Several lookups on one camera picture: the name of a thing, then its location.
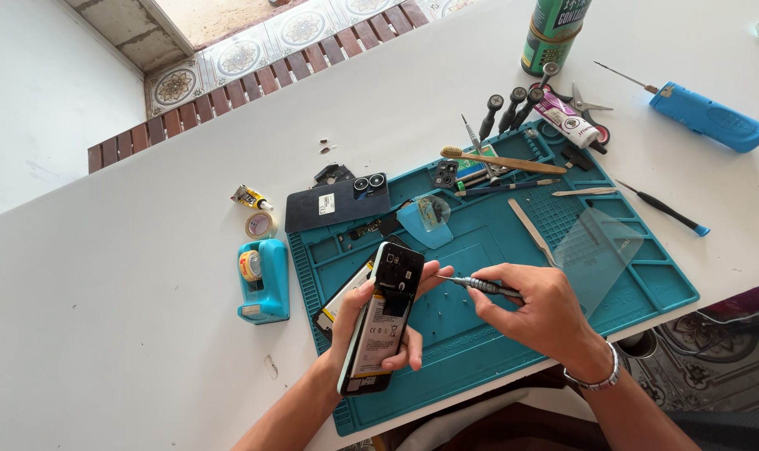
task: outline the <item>tape roll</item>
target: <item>tape roll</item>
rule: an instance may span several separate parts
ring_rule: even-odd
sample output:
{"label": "tape roll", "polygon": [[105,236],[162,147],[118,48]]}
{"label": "tape roll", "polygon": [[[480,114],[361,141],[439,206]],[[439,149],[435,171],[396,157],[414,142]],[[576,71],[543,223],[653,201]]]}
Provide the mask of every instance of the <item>tape roll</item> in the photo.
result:
{"label": "tape roll", "polygon": [[260,254],[257,251],[245,251],[240,254],[240,274],[248,282],[256,282],[262,279],[260,269]]}
{"label": "tape roll", "polygon": [[278,229],[279,222],[264,211],[254,213],[245,223],[245,232],[255,240],[273,238]]}

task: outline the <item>white wall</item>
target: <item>white wall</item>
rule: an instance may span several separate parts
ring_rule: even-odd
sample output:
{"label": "white wall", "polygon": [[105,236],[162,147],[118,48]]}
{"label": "white wall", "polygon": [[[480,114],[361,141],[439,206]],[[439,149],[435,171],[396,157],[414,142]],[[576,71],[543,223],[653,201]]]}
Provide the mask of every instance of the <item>white wall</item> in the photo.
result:
{"label": "white wall", "polygon": [[86,176],[88,147],[144,120],[142,80],[60,5],[0,0],[0,213]]}

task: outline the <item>wrist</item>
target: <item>wrist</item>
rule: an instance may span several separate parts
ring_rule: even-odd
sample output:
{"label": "wrist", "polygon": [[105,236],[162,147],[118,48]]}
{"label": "wrist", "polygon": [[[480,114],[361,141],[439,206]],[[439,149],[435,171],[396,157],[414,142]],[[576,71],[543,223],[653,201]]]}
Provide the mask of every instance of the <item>wrist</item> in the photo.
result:
{"label": "wrist", "polygon": [[606,380],[614,371],[614,355],[599,334],[591,333],[578,340],[577,350],[561,362],[569,375],[588,384]]}
{"label": "wrist", "polygon": [[311,368],[321,384],[326,387],[326,391],[332,392],[338,399],[341,398],[338,393],[338,379],[342,369],[343,362],[335,362],[329,350],[319,355]]}

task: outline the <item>glue tube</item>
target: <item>glue tube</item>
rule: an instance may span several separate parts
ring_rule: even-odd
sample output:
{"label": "glue tube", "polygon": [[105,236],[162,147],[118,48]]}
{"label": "glue tube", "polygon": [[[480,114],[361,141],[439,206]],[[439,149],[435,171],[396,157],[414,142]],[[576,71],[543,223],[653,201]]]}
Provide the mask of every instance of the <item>glue tube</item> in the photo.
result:
{"label": "glue tube", "polygon": [[555,97],[552,92],[544,91],[544,99],[533,109],[580,149],[591,147],[601,153],[607,152],[600,150],[605,149],[601,144],[593,145],[599,136],[599,130]]}

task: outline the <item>blue tape dispenser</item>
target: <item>blue tape dispenser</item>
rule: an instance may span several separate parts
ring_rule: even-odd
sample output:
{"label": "blue tape dispenser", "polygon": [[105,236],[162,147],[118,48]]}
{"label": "blue tape dispenser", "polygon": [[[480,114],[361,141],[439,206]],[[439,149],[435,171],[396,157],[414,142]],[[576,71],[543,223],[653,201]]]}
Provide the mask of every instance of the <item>blue tape dispenser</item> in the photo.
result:
{"label": "blue tape dispenser", "polygon": [[252,324],[290,318],[287,245],[276,239],[246,243],[237,250],[243,305],[237,315]]}

